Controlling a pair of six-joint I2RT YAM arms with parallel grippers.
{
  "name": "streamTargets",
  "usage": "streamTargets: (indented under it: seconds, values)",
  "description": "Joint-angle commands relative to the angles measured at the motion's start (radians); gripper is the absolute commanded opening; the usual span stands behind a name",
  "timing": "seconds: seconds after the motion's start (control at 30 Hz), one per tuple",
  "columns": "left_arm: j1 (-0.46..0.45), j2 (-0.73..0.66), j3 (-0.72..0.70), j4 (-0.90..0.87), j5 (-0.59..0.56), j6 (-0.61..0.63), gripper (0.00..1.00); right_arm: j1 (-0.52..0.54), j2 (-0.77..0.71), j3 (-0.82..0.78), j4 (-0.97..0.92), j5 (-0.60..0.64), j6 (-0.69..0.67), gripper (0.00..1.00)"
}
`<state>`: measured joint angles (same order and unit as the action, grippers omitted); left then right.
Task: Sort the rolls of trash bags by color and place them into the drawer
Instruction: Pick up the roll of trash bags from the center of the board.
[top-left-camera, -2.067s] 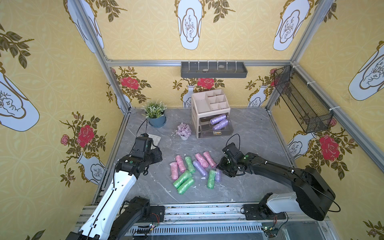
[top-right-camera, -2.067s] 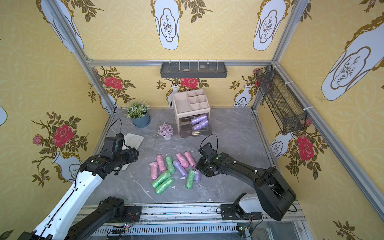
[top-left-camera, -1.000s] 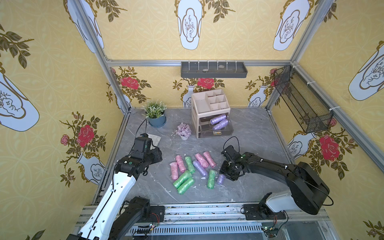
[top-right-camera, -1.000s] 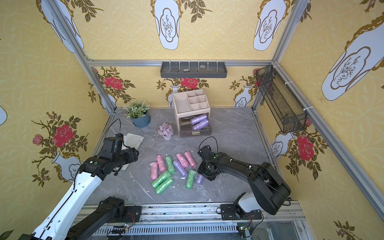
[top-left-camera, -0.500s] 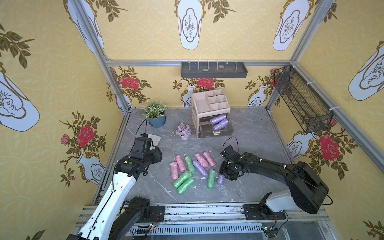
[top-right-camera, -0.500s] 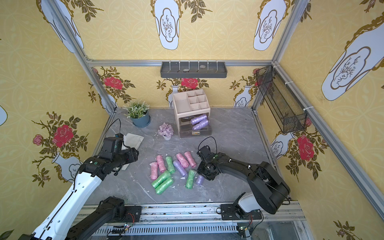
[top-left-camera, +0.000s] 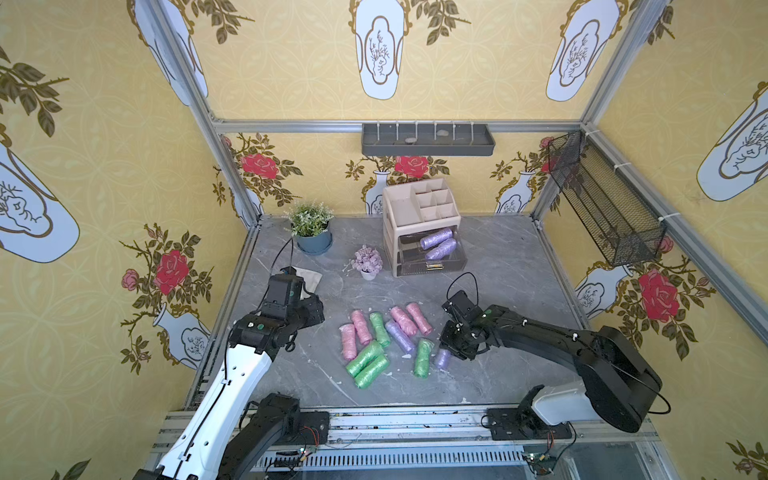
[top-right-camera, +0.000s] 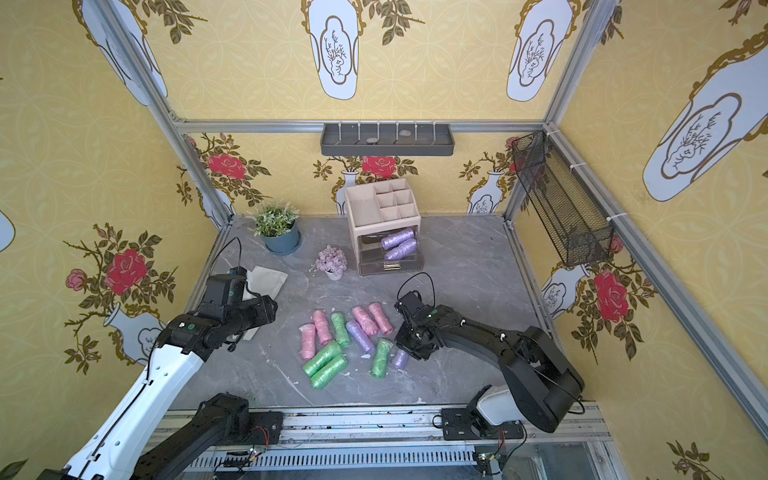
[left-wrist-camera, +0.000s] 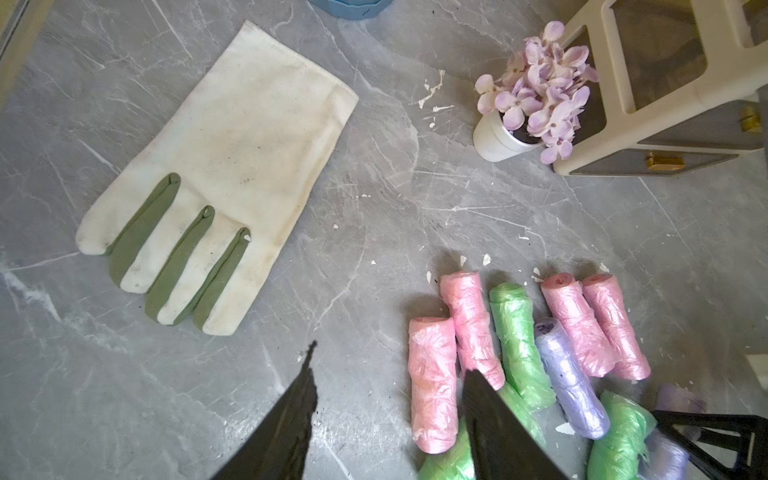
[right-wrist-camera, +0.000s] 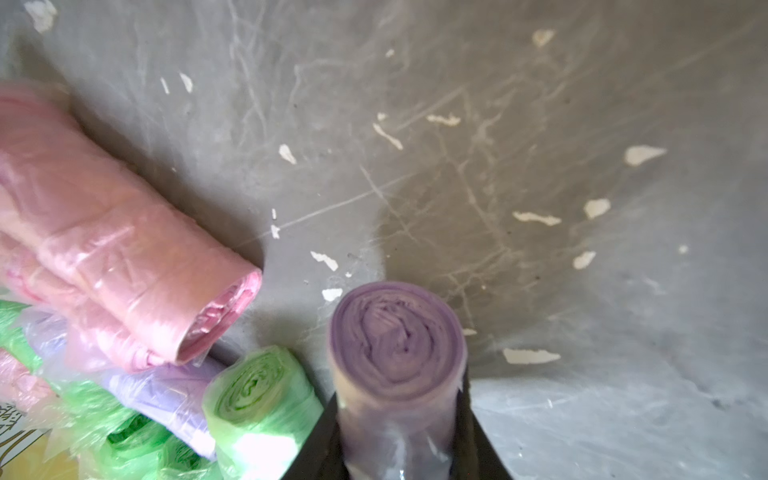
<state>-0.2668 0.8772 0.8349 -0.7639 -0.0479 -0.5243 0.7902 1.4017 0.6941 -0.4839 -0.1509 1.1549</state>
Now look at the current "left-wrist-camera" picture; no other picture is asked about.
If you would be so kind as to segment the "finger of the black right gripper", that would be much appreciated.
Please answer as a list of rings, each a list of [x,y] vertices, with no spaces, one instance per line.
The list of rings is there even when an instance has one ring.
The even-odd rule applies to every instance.
[[[767,478],[767,419],[756,415],[652,412],[657,429],[689,454],[690,462],[709,479],[763,480]],[[736,453],[728,467],[700,444]]]

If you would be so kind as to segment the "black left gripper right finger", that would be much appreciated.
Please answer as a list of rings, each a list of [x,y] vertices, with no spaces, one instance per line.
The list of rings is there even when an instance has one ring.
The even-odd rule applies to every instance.
[[[566,477],[480,372],[465,374],[462,402],[477,479]]]

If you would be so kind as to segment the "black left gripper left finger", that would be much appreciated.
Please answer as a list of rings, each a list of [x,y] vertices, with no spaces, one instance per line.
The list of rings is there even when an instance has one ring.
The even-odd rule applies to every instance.
[[[312,437],[318,394],[309,345],[297,377],[256,430],[214,475],[216,479],[301,479]]]

